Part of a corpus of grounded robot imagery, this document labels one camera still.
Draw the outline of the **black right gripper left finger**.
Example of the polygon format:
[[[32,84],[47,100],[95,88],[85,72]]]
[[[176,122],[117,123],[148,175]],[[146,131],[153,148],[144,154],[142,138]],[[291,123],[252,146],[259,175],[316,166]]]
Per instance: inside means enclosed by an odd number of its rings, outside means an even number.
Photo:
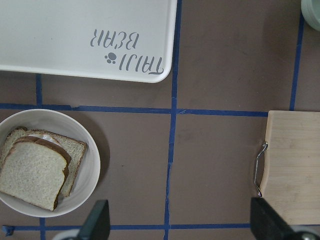
[[[78,240],[107,240],[110,235],[108,200],[98,200],[80,228]]]

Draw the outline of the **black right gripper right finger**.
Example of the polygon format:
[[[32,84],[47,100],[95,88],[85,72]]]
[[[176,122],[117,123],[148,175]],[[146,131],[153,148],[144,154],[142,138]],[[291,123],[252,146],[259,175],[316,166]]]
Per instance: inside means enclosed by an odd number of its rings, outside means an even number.
[[[256,240],[300,239],[300,235],[262,197],[250,200],[250,230]]]

